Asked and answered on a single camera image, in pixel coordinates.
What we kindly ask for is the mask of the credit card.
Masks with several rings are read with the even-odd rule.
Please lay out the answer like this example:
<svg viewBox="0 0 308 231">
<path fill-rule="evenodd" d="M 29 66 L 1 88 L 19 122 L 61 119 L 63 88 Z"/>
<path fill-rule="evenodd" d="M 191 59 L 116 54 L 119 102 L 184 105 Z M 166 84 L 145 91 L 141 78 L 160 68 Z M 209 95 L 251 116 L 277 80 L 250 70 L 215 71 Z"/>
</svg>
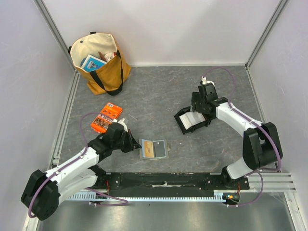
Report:
<svg viewBox="0 0 308 231">
<path fill-rule="evenodd" d="M 145 158 L 154 158 L 154 145 L 152 141 L 142 141 L 142 156 Z"/>
</svg>

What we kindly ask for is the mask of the black card tray box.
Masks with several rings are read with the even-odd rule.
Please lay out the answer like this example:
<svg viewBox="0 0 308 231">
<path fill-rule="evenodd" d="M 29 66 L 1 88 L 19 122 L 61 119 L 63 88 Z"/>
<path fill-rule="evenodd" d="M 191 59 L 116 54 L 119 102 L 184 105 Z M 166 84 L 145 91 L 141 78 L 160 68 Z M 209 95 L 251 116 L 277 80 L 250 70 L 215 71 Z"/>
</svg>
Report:
<svg viewBox="0 0 308 231">
<path fill-rule="evenodd" d="M 174 118 L 183 135 L 190 132 L 193 133 L 199 128 L 209 126 L 214 119 L 210 115 L 192 112 L 190 106 L 180 109 L 180 111 L 174 115 Z"/>
</svg>

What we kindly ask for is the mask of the grey card holder wallet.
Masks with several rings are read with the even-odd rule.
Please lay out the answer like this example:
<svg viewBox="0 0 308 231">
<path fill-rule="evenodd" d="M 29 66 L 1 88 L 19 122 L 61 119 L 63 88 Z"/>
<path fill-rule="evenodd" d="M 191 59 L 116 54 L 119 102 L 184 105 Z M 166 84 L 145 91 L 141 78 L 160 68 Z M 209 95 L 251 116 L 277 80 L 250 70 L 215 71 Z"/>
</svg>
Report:
<svg viewBox="0 0 308 231">
<path fill-rule="evenodd" d="M 142 156 L 142 141 L 145 139 L 139 139 L 139 143 L 141 145 L 140 149 L 140 159 L 144 160 L 160 160 L 160 159 L 168 159 L 169 158 L 169 151 L 171 147 L 169 146 L 166 139 L 164 140 L 155 140 L 152 141 L 154 145 L 154 158 L 145 158 Z"/>
</svg>

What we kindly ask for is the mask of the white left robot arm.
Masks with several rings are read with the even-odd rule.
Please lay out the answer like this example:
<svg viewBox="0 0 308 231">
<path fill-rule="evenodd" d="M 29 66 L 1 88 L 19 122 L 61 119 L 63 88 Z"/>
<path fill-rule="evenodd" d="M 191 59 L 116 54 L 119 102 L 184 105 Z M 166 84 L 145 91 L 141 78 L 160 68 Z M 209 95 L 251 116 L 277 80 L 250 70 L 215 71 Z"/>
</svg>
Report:
<svg viewBox="0 0 308 231">
<path fill-rule="evenodd" d="M 124 123 L 113 122 L 105 133 L 86 143 L 85 148 L 69 160 L 30 175 L 21 196 L 28 216 L 45 220 L 75 193 L 92 186 L 101 189 L 106 183 L 106 172 L 98 164 L 115 150 L 128 153 L 140 148 Z"/>
</svg>

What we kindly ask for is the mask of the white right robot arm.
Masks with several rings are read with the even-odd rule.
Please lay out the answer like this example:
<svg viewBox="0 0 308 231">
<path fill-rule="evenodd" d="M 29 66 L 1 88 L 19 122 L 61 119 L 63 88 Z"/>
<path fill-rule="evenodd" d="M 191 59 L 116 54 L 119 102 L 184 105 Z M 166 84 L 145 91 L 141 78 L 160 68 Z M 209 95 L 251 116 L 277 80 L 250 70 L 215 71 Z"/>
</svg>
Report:
<svg viewBox="0 0 308 231">
<path fill-rule="evenodd" d="M 203 114 L 209 121 L 218 119 L 233 128 L 243 138 L 242 157 L 222 169 L 221 186 L 232 189 L 238 179 L 265 166 L 277 163 L 281 169 L 283 157 L 276 126 L 262 123 L 246 115 L 225 97 L 218 97 L 211 81 L 201 82 L 192 93 L 192 111 Z"/>
</svg>

